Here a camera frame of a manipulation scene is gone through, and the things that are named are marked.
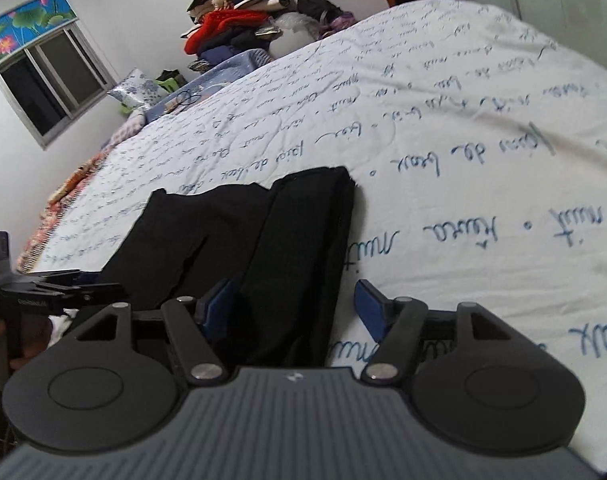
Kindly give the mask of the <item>person's left hand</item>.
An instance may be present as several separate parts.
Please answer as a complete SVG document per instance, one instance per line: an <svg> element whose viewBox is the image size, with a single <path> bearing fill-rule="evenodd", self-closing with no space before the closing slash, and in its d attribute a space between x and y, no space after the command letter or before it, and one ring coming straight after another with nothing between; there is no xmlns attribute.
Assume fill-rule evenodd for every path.
<svg viewBox="0 0 607 480"><path fill-rule="evenodd" d="M8 368L20 370L29 361L46 351L52 332L51 320L42 316L27 315L22 322L12 324L11 330L8 330L8 323L0 318L0 342L8 345L6 347Z"/></svg>

